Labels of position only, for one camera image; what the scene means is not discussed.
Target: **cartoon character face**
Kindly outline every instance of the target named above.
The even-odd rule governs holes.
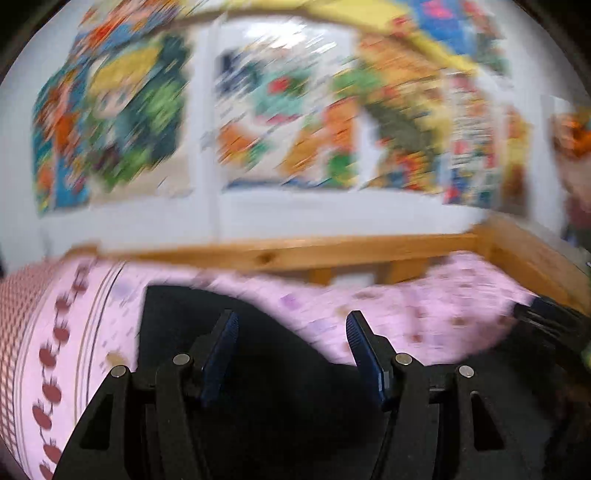
[[[133,91],[128,87],[103,92],[96,98],[95,115],[97,118],[102,119],[115,118],[123,111],[133,97]]]

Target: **blonde hair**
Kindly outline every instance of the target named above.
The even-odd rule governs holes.
[[[156,64],[159,53],[160,48],[157,46],[144,47],[107,62],[92,77],[88,93],[99,96],[123,85],[131,85],[134,90],[139,90],[148,80],[147,76]]]

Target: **bed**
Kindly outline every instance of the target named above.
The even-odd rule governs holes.
[[[343,268],[351,267],[374,269],[379,286],[328,287]],[[333,313],[320,310],[326,307],[337,316],[346,316],[350,309],[360,308],[370,323],[381,318],[372,328],[385,328],[382,334],[395,348],[407,346],[413,356],[432,364],[458,361],[462,355],[498,341],[510,328],[510,321],[503,320],[509,313],[495,310],[504,307],[493,305],[491,324],[482,320],[486,316],[483,314],[473,322],[478,325],[473,333],[449,337],[451,343],[447,345],[457,345],[452,356],[443,355],[446,348],[434,350],[421,332],[407,328],[405,320],[401,320],[406,318],[404,314],[398,319],[392,309],[397,308],[396,304],[406,308],[408,302],[404,295],[402,300],[392,301],[393,295],[415,292],[413,289],[424,287],[422,282],[432,280],[443,285],[456,281],[448,279],[449,270],[445,268],[474,274],[474,278],[479,273],[475,270],[484,272],[486,288],[504,292],[504,305],[513,300],[527,302],[533,293],[589,312],[589,280],[584,272],[503,216],[492,216],[486,223],[457,235],[286,239],[128,252],[103,251],[99,245],[87,244],[73,247],[59,261],[9,275],[0,289],[4,324],[0,432],[5,443],[4,465],[13,478],[52,477],[76,419],[105,374],[117,364],[134,366],[137,345],[130,338],[138,329],[146,284],[186,283],[197,288],[217,288],[222,293],[242,295],[279,318],[282,312],[298,308],[294,306],[298,298],[304,299],[303,303],[314,306],[304,309],[300,317],[290,317],[292,324],[288,326],[334,362],[350,363],[350,352],[343,353],[340,333],[326,333],[330,329],[324,324]],[[295,271],[306,272],[308,284],[277,280],[276,275]],[[480,294],[471,290],[469,276],[458,280],[459,287],[467,289],[468,296],[478,298],[475,309],[486,311],[480,303],[490,299],[499,304],[494,296],[478,297]],[[387,290],[398,283],[403,284]],[[343,301],[342,295],[354,300]],[[389,306],[380,306],[378,297],[387,298]],[[436,302],[429,302],[432,309],[439,308]],[[424,303],[410,307],[415,320],[430,325],[425,330],[429,334],[442,325],[437,319],[429,322],[430,307],[425,308]],[[390,310],[383,314],[384,308]],[[309,321],[310,312],[316,310],[319,318]],[[458,314],[449,313],[444,321],[446,329],[470,332],[470,321]],[[399,339],[392,330],[400,330]],[[122,338],[128,338],[125,345],[114,348],[114,342],[123,345]],[[472,350],[466,350],[468,344]]]

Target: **black fabric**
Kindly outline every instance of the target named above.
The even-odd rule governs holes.
[[[239,317],[236,351],[219,399],[190,419],[203,434],[214,479],[369,478],[385,417],[365,395],[357,369],[331,364],[247,302],[148,287],[138,370],[188,351],[225,309]]]

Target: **patterned bedsheet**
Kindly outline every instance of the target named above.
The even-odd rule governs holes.
[[[248,301],[333,362],[352,364],[345,319],[424,364],[456,362],[508,331],[513,302],[533,295],[475,254],[455,252],[425,278],[394,286],[320,287],[268,275],[76,258],[29,267],[0,284],[0,434],[32,479],[50,479],[108,371],[134,370],[149,284]]]

